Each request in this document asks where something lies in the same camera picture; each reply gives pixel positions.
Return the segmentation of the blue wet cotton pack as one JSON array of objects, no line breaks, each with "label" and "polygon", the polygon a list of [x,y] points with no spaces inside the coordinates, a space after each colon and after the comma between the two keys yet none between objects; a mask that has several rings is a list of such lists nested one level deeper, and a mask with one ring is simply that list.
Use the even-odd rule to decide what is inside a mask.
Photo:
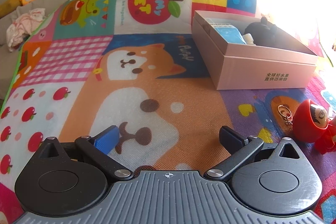
[{"label": "blue wet cotton pack", "polygon": [[232,25],[232,22],[221,18],[206,18],[206,21],[227,43],[246,44],[240,31]]}]

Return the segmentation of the colourful cartoon play mat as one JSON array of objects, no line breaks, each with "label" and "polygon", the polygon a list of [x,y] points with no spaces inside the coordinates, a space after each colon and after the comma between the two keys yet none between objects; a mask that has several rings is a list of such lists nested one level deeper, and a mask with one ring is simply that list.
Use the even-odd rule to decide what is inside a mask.
[{"label": "colourful cartoon play mat", "polygon": [[[265,16],[317,57],[304,88],[218,90],[192,36],[196,11]],[[1,111],[1,223],[23,211],[14,184],[41,143],[110,125],[109,157],[134,170],[196,169],[229,156],[222,125],[267,143],[291,136],[277,107],[335,107],[335,70],[303,0],[68,0],[23,45]]]}]

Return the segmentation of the pink cardboard box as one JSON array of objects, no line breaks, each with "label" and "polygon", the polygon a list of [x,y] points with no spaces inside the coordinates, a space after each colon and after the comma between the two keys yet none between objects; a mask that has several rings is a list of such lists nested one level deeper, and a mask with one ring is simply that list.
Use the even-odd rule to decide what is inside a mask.
[{"label": "pink cardboard box", "polygon": [[260,19],[224,12],[196,11],[192,36],[218,90],[304,88],[317,66],[318,57],[282,29],[274,47],[233,44],[216,27],[232,24],[243,32]]}]

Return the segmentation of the red hooded doll keychain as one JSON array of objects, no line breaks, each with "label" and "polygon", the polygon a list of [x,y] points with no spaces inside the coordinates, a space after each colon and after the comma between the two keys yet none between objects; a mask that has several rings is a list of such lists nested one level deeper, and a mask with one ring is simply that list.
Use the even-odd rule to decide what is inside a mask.
[{"label": "red hooded doll keychain", "polygon": [[285,105],[279,105],[277,110],[285,123],[292,125],[297,140],[314,144],[322,155],[335,151],[335,118],[330,119],[323,106],[307,99],[294,114]]}]

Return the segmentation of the pink white crumpled cloth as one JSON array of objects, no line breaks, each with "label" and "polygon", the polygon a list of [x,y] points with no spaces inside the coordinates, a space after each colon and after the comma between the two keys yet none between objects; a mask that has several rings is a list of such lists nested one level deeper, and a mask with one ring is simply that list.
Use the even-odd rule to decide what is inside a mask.
[{"label": "pink white crumpled cloth", "polygon": [[13,52],[28,39],[45,19],[45,8],[36,8],[19,16],[6,31],[9,52]]}]

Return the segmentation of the black plush toy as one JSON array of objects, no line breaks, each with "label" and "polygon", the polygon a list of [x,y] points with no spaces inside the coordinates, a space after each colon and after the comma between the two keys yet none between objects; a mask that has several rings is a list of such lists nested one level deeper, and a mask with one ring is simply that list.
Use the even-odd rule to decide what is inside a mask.
[{"label": "black plush toy", "polygon": [[257,46],[285,49],[287,34],[263,16],[258,22],[249,24],[244,35],[250,35]]}]

